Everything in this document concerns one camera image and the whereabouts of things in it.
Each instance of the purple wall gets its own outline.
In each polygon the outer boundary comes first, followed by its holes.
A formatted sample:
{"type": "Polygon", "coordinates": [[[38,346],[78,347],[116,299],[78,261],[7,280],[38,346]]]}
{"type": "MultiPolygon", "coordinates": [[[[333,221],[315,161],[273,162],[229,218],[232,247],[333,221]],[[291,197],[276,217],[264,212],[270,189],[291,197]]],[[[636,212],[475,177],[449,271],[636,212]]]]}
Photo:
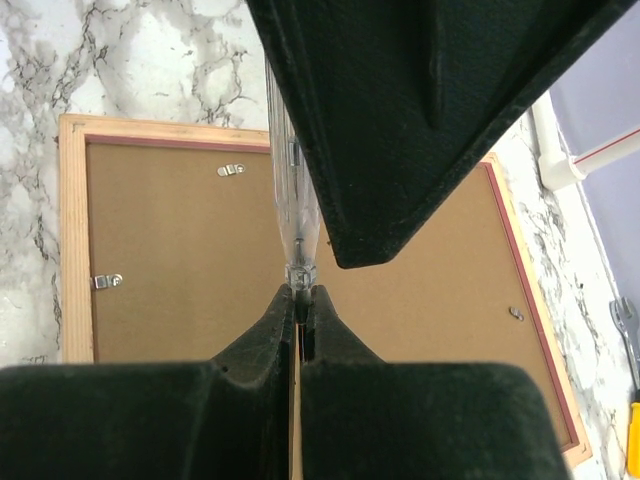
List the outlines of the purple wall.
{"type": "MultiPolygon", "coordinates": [[[[640,3],[551,88],[574,155],[640,125],[640,3]]],[[[621,295],[640,305],[640,152],[584,182],[621,295]]]]}

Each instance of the screwdriver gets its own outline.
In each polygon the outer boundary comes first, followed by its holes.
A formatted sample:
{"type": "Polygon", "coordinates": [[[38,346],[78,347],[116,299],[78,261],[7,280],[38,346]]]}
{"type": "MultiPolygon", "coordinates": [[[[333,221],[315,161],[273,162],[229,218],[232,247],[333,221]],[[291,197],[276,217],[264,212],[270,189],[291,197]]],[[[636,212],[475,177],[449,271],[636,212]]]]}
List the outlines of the screwdriver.
{"type": "Polygon", "coordinates": [[[627,470],[631,475],[640,478],[640,368],[631,337],[638,338],[638,312],[626,297],[620,297],[609,303],[611,317],[616,328],[622,335],[627,360],[636,391],[631,402],[631,422],[629,423],[629,438],[627,443],[627,470]]]}
{"type": "Polygon", "coordinates": [[[285,281],[293,292],[300,359],[305,353],[306,319],[316,281],[320,209],[302,148],[291,124],[273,70],[265,61],[269,139],[280,238],[286,257],[285,281]]]}

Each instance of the white plastic pipe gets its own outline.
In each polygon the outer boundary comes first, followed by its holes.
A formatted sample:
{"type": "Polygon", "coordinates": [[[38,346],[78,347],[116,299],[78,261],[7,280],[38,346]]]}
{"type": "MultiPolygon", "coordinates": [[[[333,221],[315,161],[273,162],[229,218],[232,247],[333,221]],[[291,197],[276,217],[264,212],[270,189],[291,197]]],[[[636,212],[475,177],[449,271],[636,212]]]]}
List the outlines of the white plastic pipe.
{"type": "Polygon", "coordinates": [[[573,160],[573,164],[586,176],[638,150],[640,150],[640,127],[629,130],[619,137],[576,157],[573,160]]]}
{"type": "Polygon", "coordinates": [[[536,126],[540,157],[538,166],[542,184],[549,190],[558,190],[586,178],[565,153],[560,144],[558,124],[551,103],[551,95],[545,92],[533,104],[533,119],[536,126]]]}

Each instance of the brown cardboard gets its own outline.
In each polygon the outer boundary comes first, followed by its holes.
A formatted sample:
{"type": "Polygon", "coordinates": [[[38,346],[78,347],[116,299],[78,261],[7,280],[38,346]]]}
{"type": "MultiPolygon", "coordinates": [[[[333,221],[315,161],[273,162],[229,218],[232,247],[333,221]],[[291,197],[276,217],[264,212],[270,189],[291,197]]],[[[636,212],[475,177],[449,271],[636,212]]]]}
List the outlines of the brown cardboard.
{"type": "Polygon", "coordinates": [[[89,145],[99,362],[210,358],[264,313],[284,254],[268,155],[89,145]],[[240,175],[217,169],[242,163],[240,175]]]}
{"type": "MultiPolygon", "coordinates": [[[[262,315],[284,267],[267,155],[90,145],[87,159],[92,272],[124,277],[94,293],[99,362],[209,358],[262,315]],[[246,172],[219,177],[227,163],[246,172]]],[[[341,270],[323,231],[318,283],[385,360],[521,366],[570,442],[484,169],[389,264],[341,270]]]]}

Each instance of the white marble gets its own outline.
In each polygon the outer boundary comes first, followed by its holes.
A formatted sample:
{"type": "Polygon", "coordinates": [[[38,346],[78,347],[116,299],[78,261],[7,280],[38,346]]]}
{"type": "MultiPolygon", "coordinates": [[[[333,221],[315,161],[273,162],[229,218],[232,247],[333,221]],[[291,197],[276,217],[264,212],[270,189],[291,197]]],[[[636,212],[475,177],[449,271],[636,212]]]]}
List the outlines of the white marble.
{"type": "Polygon", "coordinates": [[[57,118],[267,128],[246,5],[0,2],[0,365],[59,351],[57,118]]]}
{"type": "Polygon", "coordinates": [[[541,188],[529,114],[494,147],[577,396],[593,458],[576,479],[628,478],[625,451],[632,377],[609,314],[614,298],[577,187],[541,188]]]}
{"type": "MultiPolygon", "coordinates": [[[[57,118],[267,128],[241,0],[0,2],[0,365],[59,353],[57,118]]],[[[587,425],[579,479],[622,478],[631,376],[577,191],[540,188],[528,116],[496,145],[587,425]]]]}

